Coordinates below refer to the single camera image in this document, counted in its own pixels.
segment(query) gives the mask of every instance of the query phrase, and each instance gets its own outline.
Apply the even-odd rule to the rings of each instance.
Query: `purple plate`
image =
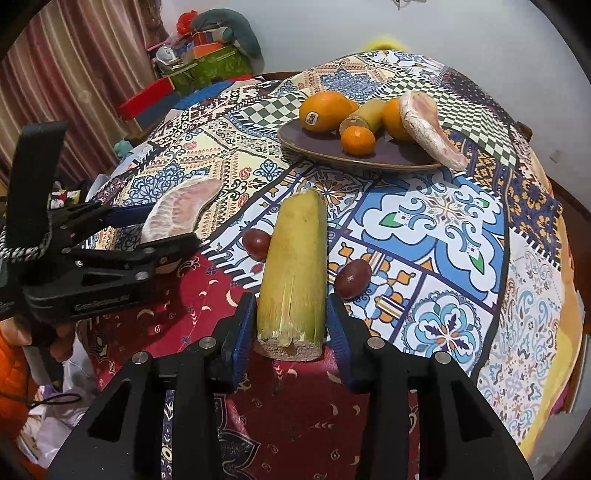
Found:
[[[340,138],[335,133],[308,132],[301,127],[297,118],[283,125],[277,132],[277,138],[287,148],[333,163],[404,171],[441,167],[441,164],[432,159],[419,145],[388,141],[383,131],[378,132],[376,136],[374,153],[366,157],[353,157],[344,152]]]

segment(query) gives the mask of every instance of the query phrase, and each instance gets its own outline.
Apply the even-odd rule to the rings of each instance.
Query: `table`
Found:
[[[321,90],[357,102],[428,92],[442,127],[469,159],[467,171],[339,171],[282,149],[277,129]],[[283,81],[223,92],[163,125],[150,145],[151,154],[98,199],[153,202],[195,175],[220,178],[224,188],[197,225],[204,248],[162,280],[163,300],[92,325],[89,345],[101,386],[135,351],[181,350],[210,333],[241,291],[257,293],[264,265],[241,248],[242,231],[271,231],[283,198],[316,188],[329,205],[329,282],[355,258],[373,268],[366,293],[348,303],[352,314],[403,351],[430,356],[445,349],[522,451],[533,445],[578,350],[564,342],[558,349],[561,335],[573,338],[560,329],[561,311],[572,312],[567,301],[574,294],[565,276],[566,235],[560,204],[530,146],[471,80],[419,55],[356,54]],[[89,246],[129,248],[138,237],[139,227],[107,230]],[[241,389],[217,405],[229,476],[352,478],[366,404],[340,384],[330,349],[310,364],[253,355]],[[165,412],[166,421],[171,414]],[[416,435],[412,397],[409,419]]]

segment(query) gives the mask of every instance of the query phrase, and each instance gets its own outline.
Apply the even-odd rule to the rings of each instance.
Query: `green box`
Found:
[[[212,79],[228,80],[252,73],[246,58],[231,45],[194,60],[185,67],[167,74],[175,90],[182,96],[211,85]]]

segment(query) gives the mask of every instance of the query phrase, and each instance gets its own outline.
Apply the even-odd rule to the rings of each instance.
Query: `red date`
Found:
[[[258,228],[251,228],[242,235],[242,245],[246,252],[255,260],[264,261],[267,258],[271,236]]]
[[[371,267],[365,260],[358,258],[346,264],[335,278],[335,292],[344,300],[351,300],[361,295],[371,280]]]

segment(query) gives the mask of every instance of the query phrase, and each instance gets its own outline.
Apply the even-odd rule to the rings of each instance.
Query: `striped curtain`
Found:
[[[52,0],[0,64],[0,180],[32,122],[67,120],[69,187],[116,165],[126,135],[117,106],[154,81],[146,47],[165,38],[160,0]]]

